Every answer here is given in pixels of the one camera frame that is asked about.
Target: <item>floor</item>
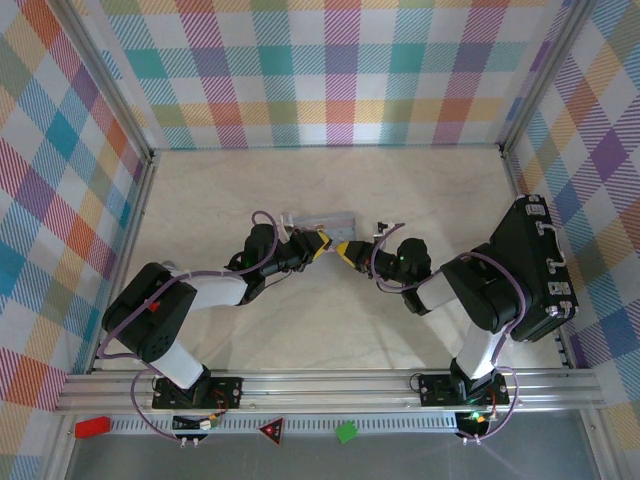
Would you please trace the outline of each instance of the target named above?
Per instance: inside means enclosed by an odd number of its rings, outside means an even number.
[[[489,236],[512,202],[492,149],[290,149],[162,155],[129,269],[151,261],[215,269],[242,250],[251,213],[311,215],[351,210],[359,238],[378,220],[407,226],[387,242],[423,238],[434,267]],[[243,307],[187,317],[180,340],[210,368],[445,368],[469,318],[459,302],[412,315],[336,254]],[[553,338],[509,344],[501,361],[558,367]],[[130,360],[104,368],[133,368]]]
[[[257,431],[214,434],[197,450],[157,435],[100,435],[76,442],[66,479],[210,478],[215,471],[245,480],[469,480],[478,465],[492,480],[600,478],[579,412],[514,415],[508,428],[474,447],[451,434],[361,433],[341,444],[286,428],[281,448]]]

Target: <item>red block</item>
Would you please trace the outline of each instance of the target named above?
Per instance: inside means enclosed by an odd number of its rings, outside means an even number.
[[[109,417],[92,418],[76,423],[76,438],[89,438],[111,431]]]

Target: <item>mounting plate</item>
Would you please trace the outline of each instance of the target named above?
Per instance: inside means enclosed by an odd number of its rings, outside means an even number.
[[[205,388],[208,394],[197,404],[191,403],[190,399],[184,395],[183,391],[178,389],[168,378],[159,378],[153,387],[155,394],[151,402],[151,408],[154,410],[175,410],[192,408],[199,410],[220,410],[228,407],[229,410],[240,407],[240,398],[242,396],[242,378],[241,377],[210,377],[206,380]],[[228,405],[221,400],[221,392],[227,399]]]
[[[449,375],[419,375],[418,391],[420,392],[420,404],[423,407],[438,407],[451,405],[474,405],[478,407],[490,407],[493,404],[491,390],[496,397],[496,405],[509,405],[509,393],[504,377],[497,374],[492,383],[487,385],[483,392],[472,395],[468,400],[462,401],[456,390],[451,386]]]

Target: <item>plaid wall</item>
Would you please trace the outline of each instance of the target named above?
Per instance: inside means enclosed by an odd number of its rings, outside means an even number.
[[[38,469],[142,163],[44,0],[0,0],[0,478]]]
[[[547,62],[549,55],[552,51],[552,46],[558,38],[558,35],[561,33],[562,26],[564,22],[567,20],[571,9],[576,4],[577,0],[563,0],[560,10],[556,14],[556,18],[553,20],[553,24],[546,36],[544,37],[544,41],[542,45],[540,45],[540,50],[536,54],[536,58],[529,67],[529,71],[527,72],[527,76],[525,77],[524,82],[520,86],[520,90],[518,91],[518,95],[516,99],[511,104],[511,108],[509,109],[509,113],[507,114],[506,121],[502,125],[502,129],[500,130],[500,135],[498,136],[498,143],[504,143],[509,130],[513,125],[513,121],[515,120],[516,114],[519,112],[520,107],[522,106],[522,102],[527,98],[531,89],[535,85],[538,80],[538,76],[542,67]]]
[[[562,0],[75,3],[149,141],[194,149],[495,143],[570,0],[547,38]]]
[[[600,0],[515,149],[551,200],[581,312],[567,326],[640,474],[640,1]]]

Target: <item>triangle sign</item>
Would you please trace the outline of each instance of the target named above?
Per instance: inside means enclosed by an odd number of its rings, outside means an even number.
[[[266,425],[260,427],[260,431],[273,443],[280,446],[282,442],[282,431],[284,429],[284,417],[280,417]]]

